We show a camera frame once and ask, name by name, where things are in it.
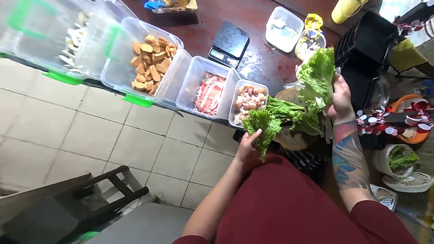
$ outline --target wooden table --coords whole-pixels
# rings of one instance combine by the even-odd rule
[[[273,46],[265,40],[266,23],[279,4],[270,0],[197,0],[199,8],[195,14],[154,14],[143,7],[145,1],[124,0],[124,3],[139,19],[181,38],[184,48],[192,56],[208,57],[214,37],[226,20],[250,34],[249,46],[237,68],[242,78],[266,85],[272,96],[283,90],[283,85],[297,80],[295,65],[302,62],[294,52],[272,50]],[[318,7],[326,7],[325,2],[334,6],[336,1],[322,0]],[[316,4],[317,1],[305,1],[304,4],[308,2]],[[306,18],[295,14],[302,20]],[[327,46],[336,46],[340,35],[328,28],[322,30]]]

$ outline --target green lettuce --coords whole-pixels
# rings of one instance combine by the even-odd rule
[[[268,144],[282,128],[280,127],[281,123],[280,119],[276,119],[269,111],[263,109],[250,110],[249,117],[243,120],[243,128],[247,130],[249,135],[255,133],[259,128],[262,129],[261,135],[254,142],[261,154],[262,162],[265,162]]]
[[[330,47],[318,49],[306,63],[302,64],[298,77],[303,87],[298,91],[298,97],[305,102],[315,103],[319,109],[331,105],[334,63],[334,50]]]
[[[405,149],[401,146],[395,146],[389,153],[389,166],[392,170],[402,169],[405,170],[408,167],[418,163],[419,156],[412,152],[408,155],[404,155]]]
[[[321,134],[322,130],[318,119],[318,113],[320,111],[321,109],[318,108],[316,103],[309,101],[307,103],[307,111],[303,112],[296,120],[293,120],[293,125],[290,129],[306,132],[309,135]]]
[[[301,114],[304,113],[304,107],[271,96],[267,98],[266,110],[270,111],[276,119],[281,119],[282,122],[298,120]]]

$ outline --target raw chicken piece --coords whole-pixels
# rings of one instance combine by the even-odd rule
[[[242,85],[237,91],[235,105],[239,113],[234,115],[234,124],[239,125],[249,116],[249,110],[264,109],[266,89],[252,85]]]

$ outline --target maroon shirt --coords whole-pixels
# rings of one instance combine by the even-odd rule
[[[185,236],[174,244],[206,244]],[[345,243],[416,244],[387,207],[361,201],[346,216],[327,194],[286,158],[267,154],[229,203],[216,244]]]

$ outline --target tiled floor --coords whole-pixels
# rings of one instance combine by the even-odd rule
[[[0,74],[2,188],[22,191],[126,165],[132,188],[148,186],[164,203],[194,209],[238,148],[234,129],[196,116],[132,105],[8,59],[0,59]],[[108,202],[123,196],[108,180],[99,186]]]

